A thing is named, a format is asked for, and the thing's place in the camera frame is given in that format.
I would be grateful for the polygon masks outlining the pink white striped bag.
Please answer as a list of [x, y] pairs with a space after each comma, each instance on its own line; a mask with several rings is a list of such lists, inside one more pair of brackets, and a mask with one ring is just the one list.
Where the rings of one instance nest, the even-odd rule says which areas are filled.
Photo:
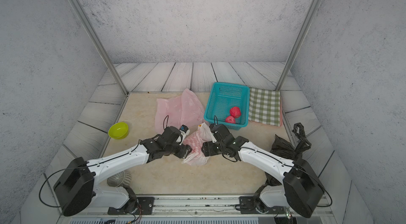
[[197, 130], [184, 140], [185, 145], [189, 145], [192, 151], [183, 160], [182, 164], [191, 166], [203, 166], [208, 162], [209, 157], [206, 157], [202, 152], [203, 143], [212, 142], [212, 135], [209, 126], [202, 123], [197, 127]]

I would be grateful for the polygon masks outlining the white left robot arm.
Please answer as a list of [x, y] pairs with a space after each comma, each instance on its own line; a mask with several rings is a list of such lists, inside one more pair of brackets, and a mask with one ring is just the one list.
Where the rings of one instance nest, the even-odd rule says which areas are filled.
[[128, 150], [102, 157], [84, 160], [76, 158], [62, 171], [53, 190], [60, 204], [62, 215], [74, 216], [87, 207], [108, 208], [108, 214], [127, 214], [139, 210], [135, 192], [129, 186], [106, 187], [100, 183], [135, 166], [150, 163], [164, 156], [180, 159], [191, 153], [191, 147], [183, 141], [190, 133], [187, 126], [166, 127], [162, 134], [139, 141]]

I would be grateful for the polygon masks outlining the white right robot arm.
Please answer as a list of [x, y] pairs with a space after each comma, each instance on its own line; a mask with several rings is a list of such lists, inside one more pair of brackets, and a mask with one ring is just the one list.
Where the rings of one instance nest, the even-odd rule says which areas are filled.
[[231, 162], [257, 167], [279, 183], [260, 190], [259, 199], [263, 204], [268, 208], [291, 207], [302, 217], [312, 216], [326, 190], [311, 165], [301, 157], [311, 148], [301, 123], [296, 123], [292, 130], [299, 139], [297, 147], [276, 136], [270, 152], [244, 137], [234, 137], [223, 124], [210, 124], [209, 128], [212, 140], [202, 146], [206, 157], [221, 155]]

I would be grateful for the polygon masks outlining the pink plastic bag apple print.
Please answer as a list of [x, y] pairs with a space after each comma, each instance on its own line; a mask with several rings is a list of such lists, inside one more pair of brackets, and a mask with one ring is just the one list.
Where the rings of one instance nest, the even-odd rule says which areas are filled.
[[170, 99], [159, 98], [155, 114], [155, 131], [163, 133], [166, 126], [180, 128], [186, 125], [188, 128], [205, 122], [205, 108], [197, 95], [185, 89], [180, 96]]

